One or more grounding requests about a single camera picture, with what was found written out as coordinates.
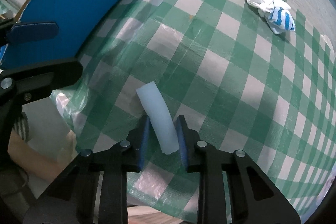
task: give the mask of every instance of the silver screw head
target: silver screw head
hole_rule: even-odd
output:
[[[243,151],[243,150],[237,150],[236,155],[240,158],[243,158],[243,157],[245,157],[246,154],[245,154],[245,151]]]
[[[123,140],[120,142],[121,147],[128,147],[131,143],[127,140]]]
[[[1,87],[3,89],[9,88],[13,84],[13,79],[12,78],[4,78],[4,80],[1,81]]]
[[[24,100],[25,101],[30,101],[31,98],[32,98],[32,95],[29,92],[25,93],[25,95],[24,95]]]
[[[91,150],[90,149],[83,149],[81,151],[81,156],[83,156],[83,157],[88,157],[90,155],[91,155]]]
[[[206,147],[207,146],[207,142],[205,142],[205,141],[198,141],[197,142],[197,146],[198,147]]]

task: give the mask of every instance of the white foam tube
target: white foam tube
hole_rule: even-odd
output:
[[[176,130],[168,107],[154,82],[136,90],[141,104],[151,120],[161,150],[166,155],[179,149]]]

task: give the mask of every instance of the white plastic bag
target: white plastic bag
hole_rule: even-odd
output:
[[[247,0],[247,3],[258,8],[259,15],[266,19],[273,33],[295,30],[295,23],[289,12],[291,7],[283,0]]]

